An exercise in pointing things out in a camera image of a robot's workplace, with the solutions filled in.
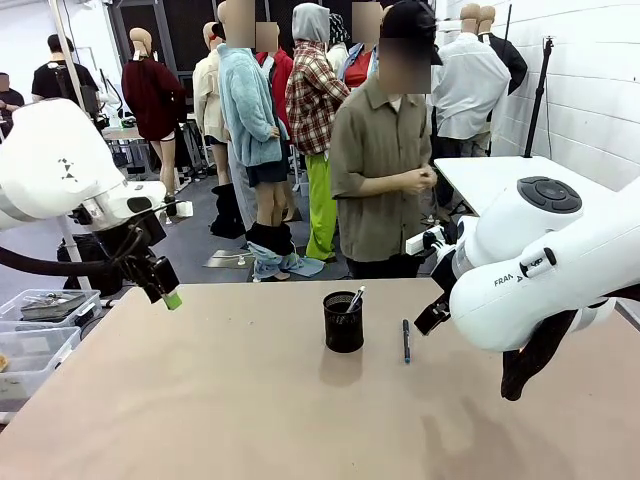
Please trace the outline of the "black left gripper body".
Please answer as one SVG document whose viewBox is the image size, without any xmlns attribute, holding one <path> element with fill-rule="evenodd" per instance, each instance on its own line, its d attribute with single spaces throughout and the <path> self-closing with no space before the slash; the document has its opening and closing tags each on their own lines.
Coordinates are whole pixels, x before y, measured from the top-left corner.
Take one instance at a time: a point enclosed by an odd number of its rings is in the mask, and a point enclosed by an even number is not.
<svg viewBox="0 0 640 480">
<path fill-rule="evenodd" d="M 151 247 L 163 240 L 166 233 L 156 215 L 139 215 L 124 225 L 124 234 L 118 248 L 118 266 L 127 280 L 138 280 L 142 275 L 135 268 L 154 256 Z"/>
</svg>

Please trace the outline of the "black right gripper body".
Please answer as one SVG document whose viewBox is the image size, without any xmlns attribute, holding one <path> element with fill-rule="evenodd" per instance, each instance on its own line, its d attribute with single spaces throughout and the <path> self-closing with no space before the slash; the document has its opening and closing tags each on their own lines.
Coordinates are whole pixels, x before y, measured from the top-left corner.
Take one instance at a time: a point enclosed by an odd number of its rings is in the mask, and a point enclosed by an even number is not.
<svg viewBox="0 0 640 480">
<path fill-rule="evenodd" d="M 428 250 L 436 258 L 431 279 L 442 289 L 443 293 L 428 307 L 429 311 L 447 311 L 451 290 L 457 278 L 452 270 L 452 260 L 456 253 L 454 246 L 434 246 Z"/>
</svg>

